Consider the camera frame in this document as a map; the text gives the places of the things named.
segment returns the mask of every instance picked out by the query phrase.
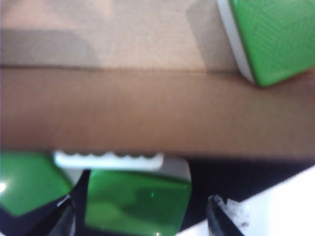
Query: green cube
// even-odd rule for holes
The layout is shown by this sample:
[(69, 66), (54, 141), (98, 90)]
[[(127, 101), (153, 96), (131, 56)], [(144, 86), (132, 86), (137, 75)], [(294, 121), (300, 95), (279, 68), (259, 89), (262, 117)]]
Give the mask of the green cube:
[(85, 223), (100, 231), (174, 236), (184, 217), (190, 191), (189, 179), (157, 173), (92, 170)]
[(20, 216), (71, 191), (72, 183), (50, 155), (5, 151), (0, 156), (0, 207)]
[(315, 66), (315, 0), (219, 0), (242, 74), (269, 86)]

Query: white surface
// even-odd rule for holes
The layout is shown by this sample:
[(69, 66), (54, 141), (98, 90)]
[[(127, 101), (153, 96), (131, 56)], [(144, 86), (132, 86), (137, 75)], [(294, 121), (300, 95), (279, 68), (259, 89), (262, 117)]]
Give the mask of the white surface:
[(157, 154), (154, 157), (146, 158), (144, 156), (131, 157), (126, 155), (118, 157), (113, 152), (107, 152), (103, 156), (93, 154), (68, 155), (62, 151), (55, 151), (54, 160), (60, 168), (70, 169), (111, 169), (111, 170), (158, 170), (163, 165), (163, 154)]
[[(242, 202), (249, 209), (245, 236), (315, 235), (315, 166)], [(177, 236), (208, 236), (206, 220)]]
[(255, 83), (237, 26), (234, 21), (230, 4), (228, 0), (218, 0), (218, 6), (236, 63), (242, 75), (244, 75), (250, 82)]

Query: beige cardboard surface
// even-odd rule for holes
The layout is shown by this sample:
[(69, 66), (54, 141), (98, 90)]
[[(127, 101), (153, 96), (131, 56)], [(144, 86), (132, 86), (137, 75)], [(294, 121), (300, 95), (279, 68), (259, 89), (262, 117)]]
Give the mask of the beige cardboard surface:
[(1, 145), (315, 155), (315, 71), (268, 89), (235, 74), (3, 68)]
[(1, 63), (236, 71), (216, 0), (2, 0)]

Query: white notched piece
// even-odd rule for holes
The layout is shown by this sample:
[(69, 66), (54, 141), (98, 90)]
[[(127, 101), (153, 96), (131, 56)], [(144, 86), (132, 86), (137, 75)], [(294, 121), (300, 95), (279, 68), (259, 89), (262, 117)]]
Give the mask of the white notched piece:
[(154, 157), (131, 157), (126, 155), (118, 157), (113, 152), (107, 152), (103, 156), (93, 154), (68, 155), (62, 151), (55, 151), (54, 160), (60, 168), (71, 169), (108, 169), (108, 170), (157, 170), (163, 164), (164, 156), (158, 153)]

